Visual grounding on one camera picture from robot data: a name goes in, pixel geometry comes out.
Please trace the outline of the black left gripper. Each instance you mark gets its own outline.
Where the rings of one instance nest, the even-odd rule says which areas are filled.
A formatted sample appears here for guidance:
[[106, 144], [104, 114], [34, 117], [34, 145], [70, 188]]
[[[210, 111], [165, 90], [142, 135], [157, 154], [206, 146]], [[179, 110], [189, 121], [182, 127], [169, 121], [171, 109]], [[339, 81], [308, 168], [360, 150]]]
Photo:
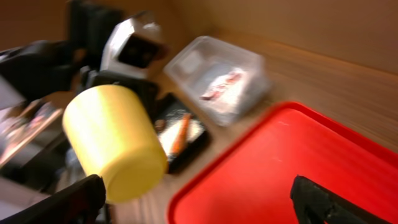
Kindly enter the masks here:
[[157, 84], [114, 72], [90, 70], [89, 67], [83, 67], [80, 72], [79, 93], [99, 85], [121, 85], [139, 97], [150, 118], [155, 116], [156, 98], [159, 93]]

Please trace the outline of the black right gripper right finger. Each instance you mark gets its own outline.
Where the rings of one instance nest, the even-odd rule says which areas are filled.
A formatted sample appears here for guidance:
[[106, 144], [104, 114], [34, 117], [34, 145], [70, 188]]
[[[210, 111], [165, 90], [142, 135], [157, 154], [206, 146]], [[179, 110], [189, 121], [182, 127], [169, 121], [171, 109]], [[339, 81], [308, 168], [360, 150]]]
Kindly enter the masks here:
[[293, 223], [392, 223], [394, 175], [289, 176]]

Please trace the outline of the brown mushroom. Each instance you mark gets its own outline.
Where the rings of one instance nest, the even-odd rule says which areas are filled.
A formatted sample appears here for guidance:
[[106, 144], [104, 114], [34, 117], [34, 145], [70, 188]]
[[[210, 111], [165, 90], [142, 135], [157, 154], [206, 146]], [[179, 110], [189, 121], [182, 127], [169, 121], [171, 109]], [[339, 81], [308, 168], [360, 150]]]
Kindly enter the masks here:
[[164, 120], [164, 119], [158, 119], [158, 120], [154, 123], [154, 127], [155, 127], [155, 130], [156, 130], [157, 132], [162, 132], [162, 131], [165, 129], [165, 127], [166, 127], [166, 120]]

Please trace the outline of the white tissue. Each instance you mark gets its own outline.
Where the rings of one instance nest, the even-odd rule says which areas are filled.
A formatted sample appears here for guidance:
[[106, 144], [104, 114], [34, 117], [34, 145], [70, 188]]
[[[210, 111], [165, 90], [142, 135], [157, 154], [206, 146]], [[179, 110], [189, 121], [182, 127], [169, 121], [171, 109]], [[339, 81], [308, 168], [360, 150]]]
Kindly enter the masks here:
[[199, 96], [202, 101], [235, 103], [248, 87], [250, 74], [241, 68], [233, 68], [227, 74], [215, 78]]

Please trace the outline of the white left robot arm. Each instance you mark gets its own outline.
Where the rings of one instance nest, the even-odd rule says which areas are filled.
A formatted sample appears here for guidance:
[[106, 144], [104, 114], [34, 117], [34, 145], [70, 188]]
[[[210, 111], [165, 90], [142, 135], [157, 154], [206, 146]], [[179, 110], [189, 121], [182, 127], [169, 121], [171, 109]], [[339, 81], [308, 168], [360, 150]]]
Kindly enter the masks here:
[[125, 19], [119, 9], [89, 1], [69, 1], [68, 10], [68, 39], [38, 40], [1, 52], [1, 108], [69, 91], [79, 74], [77, 92], [126, 86], [152, 111], [158, 87], [147, 81], [147, 71], [166, 52], [151, 13]]

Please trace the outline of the white rice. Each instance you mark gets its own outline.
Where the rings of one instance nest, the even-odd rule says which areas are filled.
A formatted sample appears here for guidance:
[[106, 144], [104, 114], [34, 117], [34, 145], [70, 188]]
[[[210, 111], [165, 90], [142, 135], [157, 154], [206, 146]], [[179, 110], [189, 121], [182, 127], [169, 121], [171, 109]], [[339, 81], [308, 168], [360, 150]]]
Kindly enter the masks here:
[[205, 128], [198, 120], [181, 118], [170, 120], [157, 136], [166, 155], [178, 155], [204, 132]]

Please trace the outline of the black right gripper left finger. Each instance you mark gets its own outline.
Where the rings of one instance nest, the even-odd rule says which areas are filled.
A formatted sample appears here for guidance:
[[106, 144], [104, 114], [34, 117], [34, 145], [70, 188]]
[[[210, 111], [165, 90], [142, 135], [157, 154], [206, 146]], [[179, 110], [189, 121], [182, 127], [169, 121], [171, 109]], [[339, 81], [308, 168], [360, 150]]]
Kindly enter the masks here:
[[1, 224], [94, 223], [105, 200], [103, 179], [93, 174], [1, 220]]

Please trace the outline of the orange carrot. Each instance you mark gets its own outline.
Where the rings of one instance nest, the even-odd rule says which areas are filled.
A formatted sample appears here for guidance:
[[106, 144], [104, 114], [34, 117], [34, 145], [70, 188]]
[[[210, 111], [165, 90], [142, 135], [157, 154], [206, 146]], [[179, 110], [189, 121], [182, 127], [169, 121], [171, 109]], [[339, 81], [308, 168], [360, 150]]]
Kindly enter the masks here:
[[190, 126], [191, 118], [192, 115], [190, 113], [186, 113], [183, 115], [180, 130], [171, 148], [172, 154], [180, 154], [180, 152], [184, 149], [187, 142], [188, 129]]

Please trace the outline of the yellow cup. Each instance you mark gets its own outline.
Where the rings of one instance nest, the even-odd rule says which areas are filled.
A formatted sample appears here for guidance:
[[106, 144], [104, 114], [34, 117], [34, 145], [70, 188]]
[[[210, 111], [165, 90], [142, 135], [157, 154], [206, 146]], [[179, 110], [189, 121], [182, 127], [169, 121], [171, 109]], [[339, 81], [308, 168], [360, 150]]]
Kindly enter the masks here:
[[120, 85], [99, 85], [74, 97], [63, 130], [86, 175], [103, 179], [108, 203], [144, 195], [168, 162], [139, 97]]

